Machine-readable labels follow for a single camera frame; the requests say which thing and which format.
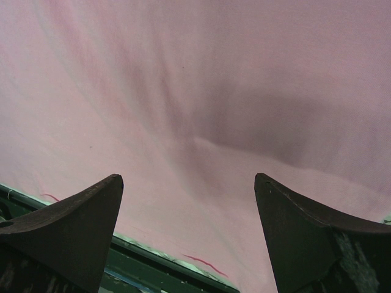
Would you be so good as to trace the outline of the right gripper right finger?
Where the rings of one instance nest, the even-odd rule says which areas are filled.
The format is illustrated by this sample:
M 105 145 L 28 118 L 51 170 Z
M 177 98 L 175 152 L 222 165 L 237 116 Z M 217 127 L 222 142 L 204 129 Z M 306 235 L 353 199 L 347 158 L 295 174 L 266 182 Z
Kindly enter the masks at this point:
M 255 176 L 278 292 L 390 292 L 390 224 L 376 223 Z

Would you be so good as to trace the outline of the pink t-shirt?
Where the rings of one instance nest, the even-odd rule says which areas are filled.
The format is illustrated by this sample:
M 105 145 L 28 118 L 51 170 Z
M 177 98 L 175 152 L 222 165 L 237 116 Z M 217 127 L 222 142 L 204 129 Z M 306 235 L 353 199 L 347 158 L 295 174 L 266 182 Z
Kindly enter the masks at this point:
M 390 2 L 2 1 L 1 182 L 113 173 L 119 234 L 275 292 L 257 173 L 390 213 Z

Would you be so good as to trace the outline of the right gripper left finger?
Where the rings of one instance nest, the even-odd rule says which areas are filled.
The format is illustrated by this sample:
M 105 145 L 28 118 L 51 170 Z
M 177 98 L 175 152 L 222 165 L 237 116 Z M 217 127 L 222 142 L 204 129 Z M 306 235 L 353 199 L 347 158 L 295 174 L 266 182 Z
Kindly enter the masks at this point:
M 1 292 L 98 292 L 123 188 L 113 174 L 1 222 Z

